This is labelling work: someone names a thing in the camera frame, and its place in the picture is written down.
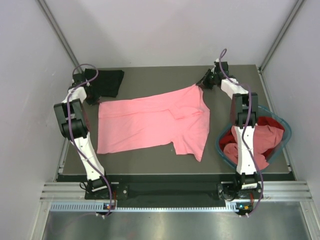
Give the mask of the pink t shirt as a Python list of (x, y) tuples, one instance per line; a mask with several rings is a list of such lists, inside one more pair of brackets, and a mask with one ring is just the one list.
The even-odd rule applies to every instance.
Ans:
[(100, 103), (97, 153), (173, 144), (177, 155), (202, 161), (210, 132), (203, 90), (193, 84), (163, 94)]

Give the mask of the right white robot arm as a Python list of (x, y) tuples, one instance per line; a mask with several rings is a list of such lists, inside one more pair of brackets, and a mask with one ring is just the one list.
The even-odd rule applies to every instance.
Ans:
[(238, 162), (232, 192), (245, 198), (259, 188), (258, 165), (254, 157), (254, 133), (258, 121), (258, 95), (247, 84), (229, 75), (226, 61), (216, 60), (212, 69), (196, 84), (202, 89), (220, 88), (231, 99), (230, 122), (237, 138)]

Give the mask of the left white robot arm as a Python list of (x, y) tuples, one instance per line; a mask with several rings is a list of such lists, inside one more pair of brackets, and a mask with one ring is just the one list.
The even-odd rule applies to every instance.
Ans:
[(83, 73), (72, 75), (72, 85), (65, 99), (53, 106), (59, 130), (78, 153), (85, 168), (87, 183), (84, 190), (98, 194), (102, 198), (111, 198), (114, 187), (106, 177), (106, 171), (98, 160), (91, 142), (89, 121), (83, 102), (96, 103), (99, 96), (94, 93), (92, 85)]

